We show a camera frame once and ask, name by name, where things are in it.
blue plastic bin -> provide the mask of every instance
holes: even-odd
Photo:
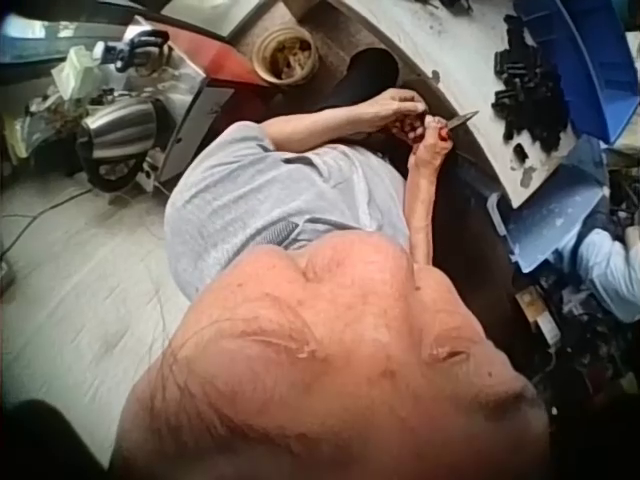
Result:
[[[611,0],[515,0],[531,37],[562,76],[574,128],[613,144],[633,116],[638,77]]]

man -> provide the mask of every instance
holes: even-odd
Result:
[[[385,62],[390,85],[375,74]],[[424,140],[406,185],[334,143],[425,111],[385,91],[395,77],[388,53],[361,52],[337,97],[354,78],[369,78],[354,96],[371,79],[383,93],[236,124],[185,174],[166,231],[193,304],[127,400],[116,474],[503,479],[544,466],[533,388],[431,265],[444,121],[408,132]]]

desk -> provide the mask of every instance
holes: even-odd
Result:
[[[502,140],[504,122],[494,115],[491,103],[494,92],[504,86],[493,73],[493,58],[507,46],[503,17],[513,13],[511,0],[472,0],[471,15],[454,15],[437,0],[438,8],[413,0],[328,1],[430,79],[434,95],[447,102],[447,113],[480,111],[469,128],[483,152],[464,153],[486,156],[514,207],[540,187],[575,145],[571,131],[563,134],[551,156],[535,146],[528,133],[508,144]],[[513,158],[512,148],[518,142],[530,157],[524,166]]]

gray shirt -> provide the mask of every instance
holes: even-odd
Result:
[[[278,152],[259,125],[240,122],[200,154],[171,195],[169,265],[193,300],[255,245],[299,249],[327,233],[357,229],[408,248],[403,202],[402,177],[364,148]]]

